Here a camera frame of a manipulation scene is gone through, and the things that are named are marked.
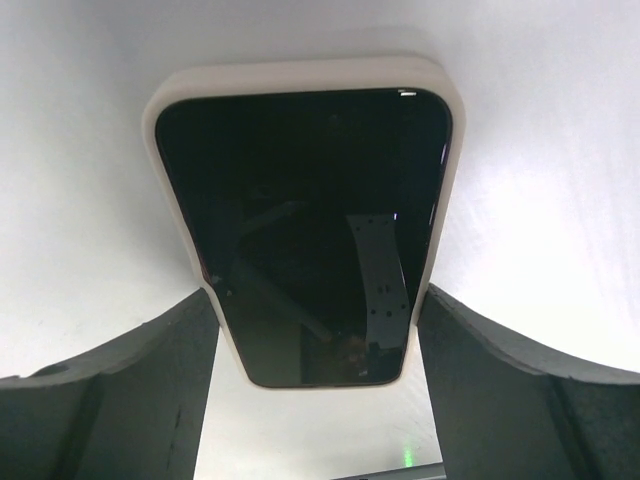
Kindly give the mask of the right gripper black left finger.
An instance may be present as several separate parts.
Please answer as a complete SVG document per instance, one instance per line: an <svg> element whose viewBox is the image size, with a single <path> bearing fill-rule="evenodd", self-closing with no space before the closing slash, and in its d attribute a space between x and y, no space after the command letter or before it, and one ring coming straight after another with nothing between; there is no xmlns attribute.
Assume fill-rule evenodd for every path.
<svg viewBox="0 0 640 480"><path fill-rule="evenodd" d="M199 290L90 351L2 379L2 478L193 478L218 334Z"/></svg>

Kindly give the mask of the white case smartphone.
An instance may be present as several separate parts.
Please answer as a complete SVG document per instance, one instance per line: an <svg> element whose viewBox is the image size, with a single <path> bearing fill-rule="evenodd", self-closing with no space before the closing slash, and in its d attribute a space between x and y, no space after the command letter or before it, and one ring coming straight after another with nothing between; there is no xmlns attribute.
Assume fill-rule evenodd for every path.
<svg viewBox="0 0 640 480"><path fill-rule="evenodd" d="M402 377L464 127L451 78L415 56L201 66L158 86L145 147L249 382Z"/></svg>

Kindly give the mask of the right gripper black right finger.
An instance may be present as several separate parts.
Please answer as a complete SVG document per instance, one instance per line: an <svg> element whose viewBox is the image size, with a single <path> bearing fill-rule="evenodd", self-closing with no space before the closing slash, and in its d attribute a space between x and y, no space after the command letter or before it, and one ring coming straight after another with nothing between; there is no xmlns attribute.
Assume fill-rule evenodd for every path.
<svg viewBox="0 0 640 480"><path fill-rule="evenodd" d="M448 478L638 478L638 373L545 346L435 285L418 337Z"/></svg>

